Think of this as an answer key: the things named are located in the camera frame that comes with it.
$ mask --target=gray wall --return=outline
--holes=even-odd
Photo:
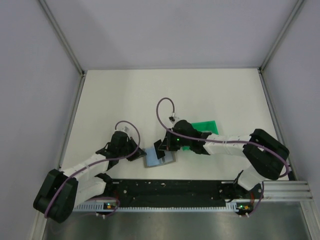
[[[320,1],[308,0],[265,71],[298,175],[320,210]]]
[[[47,0],[86,70],[259,67],[297,0]]]
[[[35,0],[0,1],[0,239],[26,239],[79,76]]]

